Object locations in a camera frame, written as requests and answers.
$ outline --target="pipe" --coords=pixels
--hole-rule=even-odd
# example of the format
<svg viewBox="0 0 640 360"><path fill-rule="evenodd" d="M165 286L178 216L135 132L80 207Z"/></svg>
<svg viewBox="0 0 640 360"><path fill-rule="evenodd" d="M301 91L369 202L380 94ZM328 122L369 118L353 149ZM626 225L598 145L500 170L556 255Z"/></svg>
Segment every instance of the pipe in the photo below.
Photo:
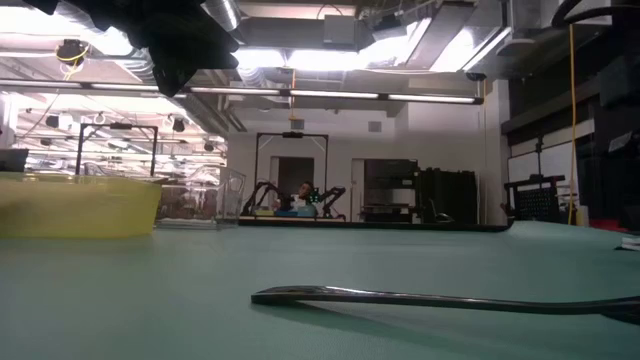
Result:
<svg viewBox="0 0 640 360"><path fill-rule="evenodd" d="M234 0L207 0L202 8L227 32L240 25L240 9Z"/></svg>

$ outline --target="fluorescent light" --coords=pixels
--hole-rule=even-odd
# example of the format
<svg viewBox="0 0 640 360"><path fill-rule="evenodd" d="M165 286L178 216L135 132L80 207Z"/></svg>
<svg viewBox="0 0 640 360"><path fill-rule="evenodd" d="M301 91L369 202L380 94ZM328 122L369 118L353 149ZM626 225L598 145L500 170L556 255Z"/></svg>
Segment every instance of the fluorescent light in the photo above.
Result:
<svg viewBox="0 0 640 360"><path fill-rule="evenodd" d="M328 50L296 50L291 54L287 65L311 71L343 71L366 67L356 52Z"/></svg>
<svg viewBox="0 0 640 360"><path fill-rule="evenodd" d="M154 85L91 84L91 87L98 90L158 91L158 87Z"/></svg>
<svg viewBox="0 0 640 360"><path fill-rule="evenodd" d="M410 31L411 30L410 27L412 27L413 24L416 24L416 23L412 23L412 24L409 24L409 26L407 26L407 33L411 33L411 35L409 36L409 41L407 41L407 44L405 45L404 49L396 57L396 61L395 61L396 66L400 64L405 64L409 60L409 57L411 56L411 54L413 54L413 52L416 49L416 46L418 46L418 43L420 42L420 40L422 40L422 37L424 36L424 33L429 28L429 25L431 24L431 18L422 19L420 23L417 23L417 26L415 26L415 29L413 31Z"/></svg>
<svg viewBox="0 0 640 360"><path fill-rule="evenodd" d="M193 87L191 91L194 93L211 93L211 94L227 94L227 95L280 95L277 89L253 89L253 88L206 88Z"/></svg>
<svg viewBox="0 0 640 360"><path fill-rule="evenodd" d="M498 46L498 44L500 44L502 42L502 40L504 40L504 38L507 37L507 35L509 35L510 33L511 33L511 28L510 27L507 27L504 30L502 30L502 32L500 34L498 34L498 36L496 36L496 38L493 39L493 41L491 41L489 43L489 45L485 46L476 56L474 56L466 65L464 65L462 67L462 70L469 71L480 60L482 60L482 58L487 56L487 54L489 54L489 52L491 52L491 50L493 50L493 48Z"/></svg>
<svg viewBox="0 0 640 360"><path fill-rule="evenodd" d="M4 86L30 86L30 87L53 87L53 88L69 88L78 89L82 85L76 82L66 81L39 81L39 80L13 80L13 79L1 79L0 85Z"/></svg>
<svg viewBox="0 0 640 360"><path fill-rule="evenodd" d="M52 52L38 52L38 50L0 51L0 57L43 58L56 56Z"/></svg>
<svg viewBox="0 0 640 360"><path fill-rule="evenodd" d="M454 103L454 104L473 104L476 101L476 99L474 98L467 98L467 97L434 96L434 95L401 95L401 94L389 95L389 100Z"/></svg>
<svg viewBox="0 0 640 360"><path fill-rule="evenodd" d="M142 151L143 153L146 153L146 154L151 154L151 150L145 149L142 146L129 144L129 148L140 150L140 151Z"/></svg>
<svg viewBox="0 0 640 360"><path fill-rule="evenodd" d="M463 28L458 35L449 42L449 45L444 48L438 60L431 66L429 71L458 71L473 57L475 54L473 49L473 35L469 30Z"/></svg>
<svg viewBox="0 0 640 360"><path fill-rule="evenodd" d="M59 150L29 150L29 155L48 155L49 157L54 157L54 156L72 156L75 157L78 155L78 153L76 151L59 151ZM121 157L123 159L133 159L133 160L142 160L142 161L149 161L149 159L151 158L151 155L149 154L138 154L138 153L133 153L133 152L115 152L115 151L110 151L110 152L103 152L103 151L83 151L82 152L82 156L83 158L93 158L96 156L118 156ZM167 154L159 154L156 155L156 161L172 161L174 159L172 159L171 157L175 157L177 159L187 159L187 160L209 160L209 159L220 159L222 160L222 158L220 157L219 153L213 152L213 153L206 153L206 154L201 154L201 155L180 155L180 154L176 154L176 155L167 155Z"/></svg>
<svg viewBox="0 0 640 360"><path fill-rule="evenodd" d="M346 91L317 91L317 90L291 90L292 96L309 96L309 97L330 97L330 98L349 98L349 99L377 99L378 94L374 93L356 93Z"/></svg>
<svg viewBox="0 0 640 360"><path fill-rule="evenodd" d="M238 67L241 69L285 66L282 53L275 49L243 48L236 51L233 56L238 59Z"/></svg>

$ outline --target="metal rod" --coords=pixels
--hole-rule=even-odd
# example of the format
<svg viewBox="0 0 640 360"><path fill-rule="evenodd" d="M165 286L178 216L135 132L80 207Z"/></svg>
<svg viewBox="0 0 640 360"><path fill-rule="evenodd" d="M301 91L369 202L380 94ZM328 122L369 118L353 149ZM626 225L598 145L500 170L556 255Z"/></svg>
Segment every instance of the metal rod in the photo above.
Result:
<svg viewBox="0 0 640 360"><path fill-rule="evenodd" d="M78 155L76 157L76 175L80 175L80 162L82 161L82 145L84 144L84 129L87 124L80 124L80 135L78 136Z"/></svg>
<svg viewBox="0 0 640 360"><path fill-rule="evenodd" d="M153 128L153 149L151 150L151 177L156 172L156 151L158 147L158 127Z"/></svg>
<svg viewBox="0 0 640 360"><path fill-rule="evenodd" d="M326 142L325 152L324 152L324 192L327 192L327 172L329 172L329 135L324 135L324 140Z"/></svg>
<svg viewBox="0 0 640 360"><path fill-rule="evenodd" d="M255 156L255 163L253 164L253 187L255 188L256 185L258 184L258 156L260 155L260 138L262 137L263 133L257 133L256 134L256 156Z"/></svg>
<svg viewBox="0 0 640 360"><path fill-rule="evenodd" d="M254 304L288 305L297 301L426 306L545 315L618 313L637 316L640 312L640 296L598 301L543 303L404 294L333 286L282 286L262 290L251 295L251 302Z"/></svg>

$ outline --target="metal frame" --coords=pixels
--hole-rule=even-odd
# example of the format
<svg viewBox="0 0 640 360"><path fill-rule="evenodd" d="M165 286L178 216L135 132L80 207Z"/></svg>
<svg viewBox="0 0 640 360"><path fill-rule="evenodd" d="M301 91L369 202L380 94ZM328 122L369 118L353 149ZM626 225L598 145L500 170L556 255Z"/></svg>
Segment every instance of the metal frame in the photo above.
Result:
<svg viewBox="0 0 640 360"><path fill-rule="evenodd" d="M260 156L260 138L263 136L281 136L283 139L302 139L305 137L320 137L325 141L324 151L324 192L327 192L327 173L329 171L329 135L323 134L303 134L295 133L300 137L287 137L287 133L257 133L256 134L256 157L253 167L253 186L258 182L258 157Z"/></svg>
<svg viewBox="0 0 640 360"><path fill-rule="evenodd" d="M131 124L80 124L80 135L78 136L78 157L76 159L76 175L80 175L80 166L82 165L82 147L84 145L85 140L89 140L91 138L91 134L85 139L84 138L84 129L92 127L97 129L108 127L111 130L131 130L131 129L151 129L153 130L153 149L151 150L151 171L150 174L153 176L156 171L156 149L158 146L158 127L150 126L150 125L131 125Z"/></svg>

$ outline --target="cable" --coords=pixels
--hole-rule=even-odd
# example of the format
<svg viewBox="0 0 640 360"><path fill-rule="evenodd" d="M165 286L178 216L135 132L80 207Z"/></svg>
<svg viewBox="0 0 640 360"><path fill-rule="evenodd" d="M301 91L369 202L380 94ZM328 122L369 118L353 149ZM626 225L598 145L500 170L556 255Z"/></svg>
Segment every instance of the cable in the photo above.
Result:
<svg viewBox="0 0 640 360"><path fill-rule="evenodd" d="M58 54L58 48L56 48L56 58L58 58L58 60L60 60L60 61L67 62L67 61L78 60L81 57L85 56L87 54L87 52L89 52L89 49L91 48L91 45L87 45L87 47L84 49L84 51L80 55L76 55L76 56L70 57L70 58L61 58L60 56L58 56L57 55Z"/></svg>
<svg viewBox="0 0 640 360"><path fill-rule="evenodd" d="M560 6L558 6L558 10L556 10L556 13L553 15L553 19L551 20L551 26L555 28L562 28L582 20L592 19L600 16L640 15L640 6L617 5L617 6L593 8L593 9L585 10L578 14L566 17L571 12L571 10L573 10L573 8L575 8L581 1L582 0L565 0L562 4L560 4Z"/></svg>
<svg viewBox="0 0 640 360"><path fill-rule="evenodd" d="M575 43L573 38L573 24L569 25L569 58L571 67L571 111L573 122L571 125L571 175L569 175L569 225L573 220L573 168L576 159L576 123L578 119L576 104L576 64L575 64Z"/></svg>
<svg viewBox="0 0 640 360"><path fill-rule="evenodd" d="M320 13L322 12L322 9L326 8L327 6L331 6L332 8L336 9L336 11L340 13L340 15L344 16L342 11L337 6L331 4L322 4L322 6L320 6L320 9L318 10L318 14L316 15L316 20L320 19Z"/></svg>
<svg viewBox="0 0 640 360"><path fill-rule="evenodd" d="M49 104L49 106L47 106L47 109L44 111L44 114L42 114L42 116L40 117L40 120L38 120L35 124L33 124L31 129L27 130L27 132L24 133L24 135L22 135L23 137L29 135L33 131L33 129L35 129L36 127L38 127L38 125L40 125L42 120L44 120L45 116L47 116L47 114L49 113L49 110L51 110L51 107L53 106L53 104L56 102L56 100L58 100L59 96L60 96L59 93L56 94L56 97L53 98L53 100L51 101L51 104Z"/></svg>
<svg viewBox="0 0 640 360"><path fill-rule="evenodd" d="M73 61L73 67L71 68L71 70L64 76L64 79L62 79L63 81L68 81L69 79L71 79L71 76L73 76L73 74L80 72L80 70L76 70L78 68L78 59L75 59Z"/></svg>

